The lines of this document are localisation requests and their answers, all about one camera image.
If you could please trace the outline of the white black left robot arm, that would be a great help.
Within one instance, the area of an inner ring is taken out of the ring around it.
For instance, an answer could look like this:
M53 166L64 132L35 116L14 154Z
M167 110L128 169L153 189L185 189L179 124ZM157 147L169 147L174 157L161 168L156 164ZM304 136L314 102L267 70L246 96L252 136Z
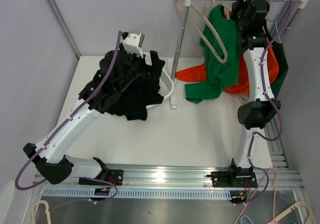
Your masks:
M51 184L69 177L80 184L103 184L110 170L98 157L83 159L66 154L71 145L103 114L125 115L128 120L146 120L147 106L160 104L160 77L165 61L156 51L138 57L125 50L105 54L93 79L80 91L69 115L37 144L23 151L38 172Z

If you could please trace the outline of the black t shirt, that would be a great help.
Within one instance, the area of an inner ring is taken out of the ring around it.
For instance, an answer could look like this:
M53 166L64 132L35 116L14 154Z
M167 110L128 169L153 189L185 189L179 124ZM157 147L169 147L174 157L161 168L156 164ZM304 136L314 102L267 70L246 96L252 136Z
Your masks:
M159 78L138 76L106 109L106 113L125 116L128 121L145 121L148 117L146 107L161 104L164 100L164 97L159 93L159 83Z

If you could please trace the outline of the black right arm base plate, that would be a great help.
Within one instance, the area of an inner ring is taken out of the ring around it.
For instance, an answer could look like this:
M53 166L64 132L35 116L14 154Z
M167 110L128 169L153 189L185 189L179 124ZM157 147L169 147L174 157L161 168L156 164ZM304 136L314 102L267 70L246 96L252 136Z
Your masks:
M228 171L213 171L206 175L212 181L213 187L218 188L245 188L257 187L258 182L255 173L251 176L234 176Z

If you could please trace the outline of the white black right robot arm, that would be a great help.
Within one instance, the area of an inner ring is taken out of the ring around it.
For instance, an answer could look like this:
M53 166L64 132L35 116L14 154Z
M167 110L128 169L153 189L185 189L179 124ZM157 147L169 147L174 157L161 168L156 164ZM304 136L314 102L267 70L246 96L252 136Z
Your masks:
M238 28L249 81L248 103L241 105L237 113L241 136L227 178L233 186L255 177L253 151L257 137L265 138L266 124L281 107L271 90L268 73L268 37L264 25L269 8L267 0L237 0L232 4L230 17Z

